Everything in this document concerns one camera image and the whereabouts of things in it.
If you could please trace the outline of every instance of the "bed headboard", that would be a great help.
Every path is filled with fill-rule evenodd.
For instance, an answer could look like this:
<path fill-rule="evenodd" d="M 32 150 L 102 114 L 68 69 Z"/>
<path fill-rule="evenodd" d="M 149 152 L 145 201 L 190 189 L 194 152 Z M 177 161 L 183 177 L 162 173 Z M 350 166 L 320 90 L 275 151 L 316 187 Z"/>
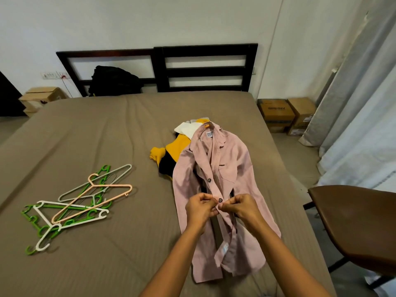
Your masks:
<path fill-rule="evenodd" d="M 92 80 L 79 79 L 73 69 L 70 58 L 84 57 L 129 57 L 150 56 L 155 78 L 141 78 L 145 85 L 156 84 L 158 92 L 172 91 L 248 91 L 253 72 L 254 60 L 258 44 L 234 45 L 202 45 L 202 46 L 177 46 L 154 47 L 153 49 L 125 49 L 125 50 L 97 50 L 97 51 L 61 51 L 57 56 L 77 86 L 83 97 L 87 96 L 85 86 Z M 202 57 L 202 56 L 233 56 L 245 55 L 245 64 L 242 66 L 211 66 L 194 68 L 167 68 L 168 57 Z M 216 85 L 216 86 L 183 86 L 171 87 L 170 78 L 185 77 L 211 77 L 211 76 L 242 76 L 241 85 Z"/>

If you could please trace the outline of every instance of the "black bag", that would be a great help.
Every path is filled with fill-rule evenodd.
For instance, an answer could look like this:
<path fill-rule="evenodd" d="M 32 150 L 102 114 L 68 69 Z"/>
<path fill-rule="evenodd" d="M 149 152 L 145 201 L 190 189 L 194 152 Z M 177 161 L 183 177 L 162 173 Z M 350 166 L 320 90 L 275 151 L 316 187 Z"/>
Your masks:
<path fill-rule="evenodd" d="M 113 66 L 97 66 L 88 92 L 92 96 L 120 96 L 140 94 L 140 79 L 123 69 Z"/>

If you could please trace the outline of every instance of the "shirt collar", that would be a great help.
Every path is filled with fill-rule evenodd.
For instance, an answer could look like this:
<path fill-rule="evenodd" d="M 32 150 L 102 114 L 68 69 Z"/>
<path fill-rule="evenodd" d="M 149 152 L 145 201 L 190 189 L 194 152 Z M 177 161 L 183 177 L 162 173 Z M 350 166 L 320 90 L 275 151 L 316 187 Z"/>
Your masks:
<path fill-rule="evenodd" d="M 195 132 L 194 135 L 191 138 L 191 143 L 190 143 L 190 150 L 194 151 L 196 148 L 196 145 L 198 142 L 200 142 L 201 135 L 204 131 L 206 130 L 212 130 L 213 131 L 213 138 L 220 144 L 224 145 L 226 142 L 226 135 L 220 131 L 222 128 L 220 128 L 219 125 L 209 121 L 206 123 L 203 123 Z"/>

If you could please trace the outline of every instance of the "brown bed sheet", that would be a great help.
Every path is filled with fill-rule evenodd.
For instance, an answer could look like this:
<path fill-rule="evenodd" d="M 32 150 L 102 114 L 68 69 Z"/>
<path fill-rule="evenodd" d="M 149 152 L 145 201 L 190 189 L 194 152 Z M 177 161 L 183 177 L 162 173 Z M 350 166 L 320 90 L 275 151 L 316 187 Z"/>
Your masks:
<path fill-rule="evenodd" d="M 249 149 L 257 185 L 282 239 L 335 296 L 302 201 L 248 93 L 180 92 L 59 100 L 47 104 L 0 146 L 0 288 L 2 296 L 137 296 L 180 236 L 169 179 L 149 159 L 174 140 L 181 122 L 210 117 Z M 56 201 L 103 165 L 132 164 L 119 183 L 134 191 L 109 217 L 71 228 L 47 251 L 25 255 L 37 231 L 27 204 Z M 268 265 L 253 275 L 195 284 L 181 296 L 282 296 Z"/>

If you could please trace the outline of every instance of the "chair leg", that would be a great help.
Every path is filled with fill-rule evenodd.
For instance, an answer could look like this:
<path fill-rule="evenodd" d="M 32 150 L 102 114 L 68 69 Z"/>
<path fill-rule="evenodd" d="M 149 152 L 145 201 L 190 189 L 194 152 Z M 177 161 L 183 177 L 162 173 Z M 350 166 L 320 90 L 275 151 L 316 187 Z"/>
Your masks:
<path fill-rule="evenodd" d="M 329 273 L 331 273 L 334 270 L 337 270 L 339 267 L 345 265 L 347 262 L 349 262 L 349 259 L 347 259 L 346 257 L 343 257 L 342 259 L 340 259 L 339 261 L 335 262 L 334 264 L 332 264 L 327 269 L 329 270 Z"/>
<path fill-rule="evenodd" d="M 394 276 L 381 276 L 376 281 L 374 281 L 372 284 L 369 284 L 369 288 L 373 290 L 392 279 L 394 279 Z"/>
<path fill-rule="evenodd" d="M 315 204 L 314 204 L 313 201 L 304 204 L 304 210 L 305 210 L 305 211 L 306 211 L 306 210 L 309 210 L 310 208 L 313 208 L 313 207 L 315 207 Z"/>

